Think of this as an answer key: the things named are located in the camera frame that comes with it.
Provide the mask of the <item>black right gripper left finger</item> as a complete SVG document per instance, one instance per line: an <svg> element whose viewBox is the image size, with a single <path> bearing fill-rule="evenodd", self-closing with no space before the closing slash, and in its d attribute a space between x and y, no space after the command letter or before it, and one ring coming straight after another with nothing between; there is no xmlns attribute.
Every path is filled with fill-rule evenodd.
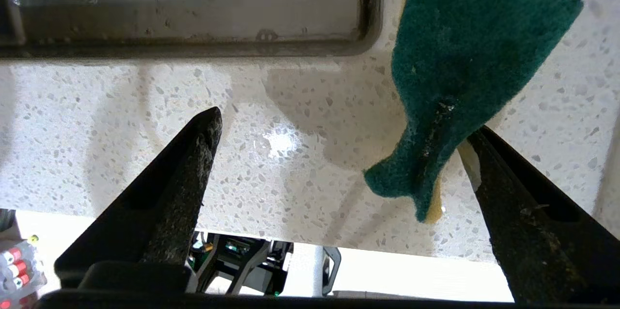
<svg viewBox="0 0 620 309"><path fill-rule="evenodd" d="M219 108L198 113L55 261L63 289L104 261L183 265L223 130Z"/></svg>

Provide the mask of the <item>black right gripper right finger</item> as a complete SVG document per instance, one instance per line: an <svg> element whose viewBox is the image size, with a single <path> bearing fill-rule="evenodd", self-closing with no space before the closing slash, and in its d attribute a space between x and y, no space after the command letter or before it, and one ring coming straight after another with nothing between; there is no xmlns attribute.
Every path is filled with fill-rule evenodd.
<svg viewBox="0 0 620 309"><path fill-rule="evenodd" d="M618 238L488 127L458 152L515 303L619 305Z"/></svg>

